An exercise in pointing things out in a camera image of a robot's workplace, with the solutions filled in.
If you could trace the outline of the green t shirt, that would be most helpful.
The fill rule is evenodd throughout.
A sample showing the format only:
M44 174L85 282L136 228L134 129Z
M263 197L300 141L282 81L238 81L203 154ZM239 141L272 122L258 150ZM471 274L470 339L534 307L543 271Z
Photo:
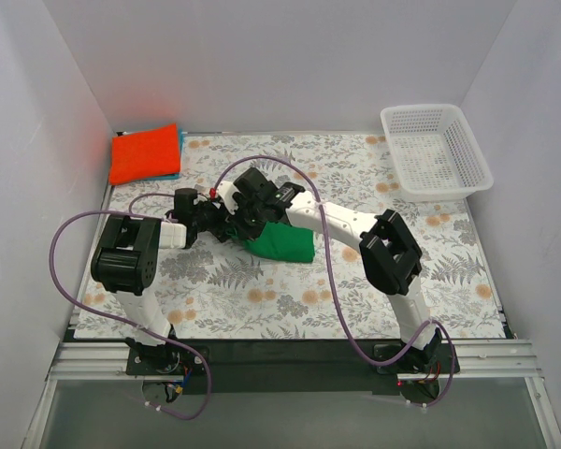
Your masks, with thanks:
M267 260L286 263L312 263L315 257L313 232L283 223L266 223L256 239L233 241L248 253Z

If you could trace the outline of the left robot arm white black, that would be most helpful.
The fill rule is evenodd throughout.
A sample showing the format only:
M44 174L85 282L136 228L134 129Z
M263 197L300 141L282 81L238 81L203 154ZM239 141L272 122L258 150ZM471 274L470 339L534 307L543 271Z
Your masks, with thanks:
M131 348L149 355L163 355L170 348L164 339L172 337L172 325L155 295L159 252L188 249L203 232L225 241L231 217L219 198L204 197L191 188L175 191L173 207L162 219L109 215L93 253L91 275L134 323L132 335L125 339Z

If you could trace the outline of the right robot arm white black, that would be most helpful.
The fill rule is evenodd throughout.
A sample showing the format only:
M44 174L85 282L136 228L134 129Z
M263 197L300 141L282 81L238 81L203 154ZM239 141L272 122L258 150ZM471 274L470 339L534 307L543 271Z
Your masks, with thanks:
M268 223L286 223L321 234L326 246L334 239L360 254L367 280L389 299L403 344L376 367L400 362L414 372L436 363L441 334L422 292L422 251L397 212L349 210L298 184L278 187L253 167L233 182L221 182L217 192L241 236L253 238Z

